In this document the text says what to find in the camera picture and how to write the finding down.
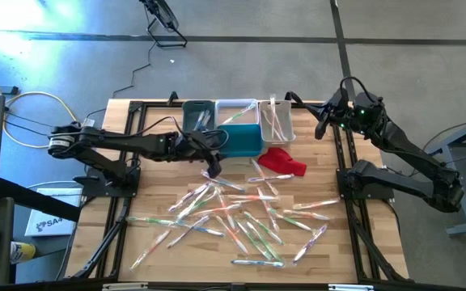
wooden tabletop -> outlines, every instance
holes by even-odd
[[[105,114],[104,128],[109,131],[122,132],[125,128],[127,99],[109,100]],[[153,124],[165,116],[174,116],[182,125],[182,111],[180,108],[151,108],[146,114],[146,125]],[[292,121],[296,140],[286,148],[292,158],[307,164],[307,172],[302,178],[293,178],[274,182],[274,186],[281,194],[278,205],[274,205],[279,213],[283,209],[291,209],[293,204],[327,200],[338,197],[335,170],[338,168],[337,155],[334,146],[333,132],[328,127],[324,138],[317,141],[314,138],[314,128],[317,121],[305,109],[292,109]],[[154,127],[151,133],[165,133],[175,131],[172,121],[165,120]],[[347,149],[345,134],[342,133],[344,147]],[[359,158],[364,158],[381,165],[380,153],[369,141],[364,141],[361,135],[355,135],[355,145]],[[113,150],[101,150],[108,158],[118,159],[119,153]],[[348,154],[345,154],[346,164],[350,165]],[[133,199],[130,216],[157,217],[173,220],[174,215],[167,209],[188,191],[205,182],[201,176],[201,169],[205,163],[194,162],[152,162],[141,160],[141,179],[138,195]],[[256,177],[258,174],[252,168],[248,158],[230,158],[221,161],[222,176],[235,183],[245,184],[247,194],[256,195],[256,184],[246,184],[246,178]],[[265,173],[274,175],[264,168]],[[264,190],[270,193],[267,186]],[[226,196],[239,194],[233,189],[226,189]],[[108,213],[108,198],[96,198],[82,210],[74,237],[73,248],[70,253],[66,275],[75,274],[91,257],[100,244],[104,232],[105,219]],[[367,201],[370,214],[371,228],[375,244],[382,251],[386,259],[404,277],[408,277],[400,237],[392,211],[379,200]],[[215,200],[211,201],[207,209],[219,207]],[[269,219],[260,202],[252,202],[244,206],[253,216],[258,217],[267,226]],[[328,229],[309,252],[293,266],[291,260],[311,238],[311,233],[301,230],[286,221],[278,219],[281,228],[279,236],[285,242],[280,246],[270,238],[276,252],[286,261],[286,267],[276,269],[271,267],[241,266],[231,263],[232,259],[244,259],[239,248],[227,235],[225,238],[215,237],[192,231],[173,248],[166,245],[176,238],[183,230],[173,230],[168,238],[149,255],[135,270],[129,267],[143,251],[150,247],[154,238],[165,231],[160,226],[149,226],[146,223],[129,223],[125,237],[125,247],[121,262],[121,281],[199,281],[199,282],[264,282],[264,283],[350,283],[356,282],[354,257],[350,244],[348,221],[344,202],[326,206],[312,211],[333,219]],[[241,213],[234,213],[240,220]],[[317,229],[324,223],[306,218],[298,218],[310,227]],[[210,219],[205,227],[221,230],[223,227],[214,219]],[[263,259],[256,249],[244,236],[238,233],[240,240],[248,248],[249,259]],[[362,259],[366,273],[369,272],[367,252],[361,244]],[[112,266],[114,243],[110,247],[107,273]]]

gray floor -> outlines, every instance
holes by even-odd
[[[135,0],[3,2],[0,29],[145,34],[144,14]],[[328,0],[168,3],[181,31],[189,36],[336,36]],[[1,15],[2,5],[11,5],[14,13]],[[27,11],[28,17],[18,18],[18,10]],[[339,10],[349,38],[466,39],[466,1],[339,0]],[[0,84],[59,95],[83,119],[104,108],[114,90],[129,84],[131,71],[146,63],[150,46],[150,42],[24,40],[3,34]],[[352,74],[384,97],[388,114],[416,144],[466,121],[466,46],[348,45],[347,54]],[[328,99],[343,75],[337,44],[195,42],[187,49],[155,48],[150,60],[150,68],[135,74],[136,86],[117,98],[167,98],[177,91],[188,99],[262,99],[272,93],[281,98],[293,90],[303,99]],[[15,112],[50,124],[70,122],[59,104],[40,96],[20,100]],[[30,143],[47,143],[32,133],[11,132]],[[383,160],[397,170],[411,171],[391,155],[385,154]],[[75,161],[54,160],[43,150],[27,149],[3,137],[3,178],[29,185],[82,172]],[[438,213],[400,193],[396,209],[410,276],[424,283],[466,287],[466,235],[445,235],[447,226],[464,222],[463,216]],[[27,219],[26,209],[16,210],[16,223]],[[61,254],[56,254],[22,264],[18,281],[52,279],[60,260]]]

red object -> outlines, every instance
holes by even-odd
[[[294,174],[304,176],[307,165],[296,162],[292,157],[280,148],[269,148],[266,154],[258,158],[258,163],[280,174]]]

desk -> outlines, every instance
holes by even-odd
[[[127,111],[127,99],[109,100],[105,114],[104,129],[123,132]],[[180,108],[150,108],[146,114],[146,125],[153,124],[165,116],[174,116],[182,125],[182,111]],[[296,140],[286,150],[297,161],[307,164],[307,172],[302,178],[287,181],[277,181],[275,187],[281,193],[279,202],[281,209],[290,209],[295,203],[306,203],[326,200],[338,196],[335,170],[337,155],[333,140],[333,132],[328,129],[321,141],[314,139],[316,120],[305,109],[293,109],[292,120]],[[151,133],[175,131],[170,120],[161,122]],[[356,135],[355,145],[359,158],[369,160],[376,165],[381,164],[379,150],[362,136]],[[112,150],[101,150],[110,159],[118,159],[119,153]],[[345,155],[349,165],[348,154]],[[222,174],[225,179],[236,183],[244,183],[247,177],[257,176],[248,158],[231,158],[221,161]],[[130,210],[131,216],[152,216],[172,219],[168,215],[168,207],[192,190],[205,182],[200,170],[206,165],[199,162],[152,162],[142,159],[142,173],[140,188],[133,199]],[[256,185],[247,185],[248,194],[256,194]],[[238,194],[227,189],[226,194]],[[95,251],[104,232],[108,211],[108,198],[96,198],[81,212],[74,244],[70,253],[66,275],[75,274]],[[316,245],[294,267],[290,263],[301,247],[310,239],[311,234],[278,220],[281,227],[280,237],[286,243],[279,246],[273,243],[276,252],[287,261],[287,268],[263,268],[239,266],[230,263],[232,259],[242,258],[237,246],[228,237],[218,238],[208,234],[194,232],[185,237],[180,243],[168,250],[165,245],[174,239],[182,230],[174,230],[168,239],[159,246],[136,270],[131,272],[129,267],[136,258],[148,248],[153,239],[163,232],[158,226],[148,226],[142,223],[129,223],[125,237],[125,247],[119,281],[186,281],[186,282],[252,282],[252,283],[328,283],[356,282],[354,258],[350,245],[350,233],[344,203],[330,205],[324,209],[317,209],[317,213],[334,217],[329,223],[328,230]],[[371,228],[375,244],[383,252],[393,267],[405,277],[408,277],[404,254],[400,244],[400,237],[392,211],[378,200],[367,201]],[[218,207],[217,202],[210,207]],[[251,203],[246,209],[255,217],[268,223],[265,210],[258,202]],[[312,228],[323,225],[321,221],[300,219]],[[221,230],[217,221],[211,219],[206,227]],[[252,254],[253,259],[262,256],[249,244],[249,241],[239,234]],[[112,265],[114,254],[113,245],[110,247],[107,268]],[[367,252],[362,247],[362,258],[369,273]]]

white container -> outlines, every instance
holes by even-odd
[[[256,99],[224,99],[215,102],[215,126],[220,126],[228,118],[241,112],[251,104],[253,109],[246,111],[242,116],[235,118],[227,124],[259,124],[258,100]]]
[[[269,146],[287,146],[296,139],[294,130],[292,128],[292,117],[290,114],[290,101],[276,101],[276,116],[282,126],[283,136],[286,137],[286,141],[281,141],[276,137],[273,138],[271,132],[271,124],[265,119],[263,111],[265,111],[269,120],[272,121],[273,113],[271,111],[270,101],[260,102],[260,127],[262,132],[262,140],[264,141],[265,147]]]

